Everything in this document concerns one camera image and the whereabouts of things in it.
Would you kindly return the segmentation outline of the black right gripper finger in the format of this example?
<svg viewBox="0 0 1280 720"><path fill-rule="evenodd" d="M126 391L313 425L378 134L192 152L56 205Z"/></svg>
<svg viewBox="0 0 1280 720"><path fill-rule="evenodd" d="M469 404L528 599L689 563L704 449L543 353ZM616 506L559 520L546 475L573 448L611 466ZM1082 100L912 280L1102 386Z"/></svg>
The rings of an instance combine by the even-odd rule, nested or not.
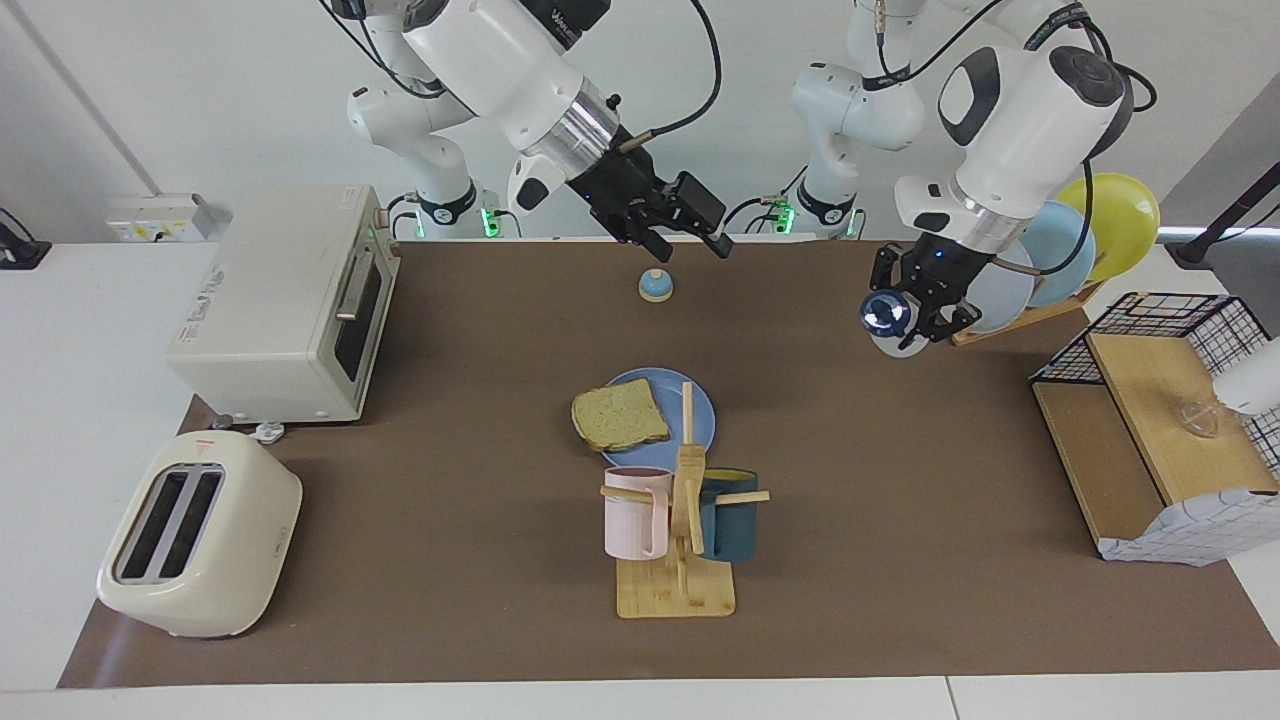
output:
<svg viewBox="0 0 1280 720"><path fill-rule="evenodd" d="M643 223L625 223L618 241L645 249L658 261L668 261L673 254L671 243L662 234Z"/></svg>
<svg viewBox="0 0 1280 720"><path fill-rule="evenodd" d="M698 237L719 259L727 259L733 241L724 234L726 205L692 173L680 172L668 187L669 227Z"/></svg>

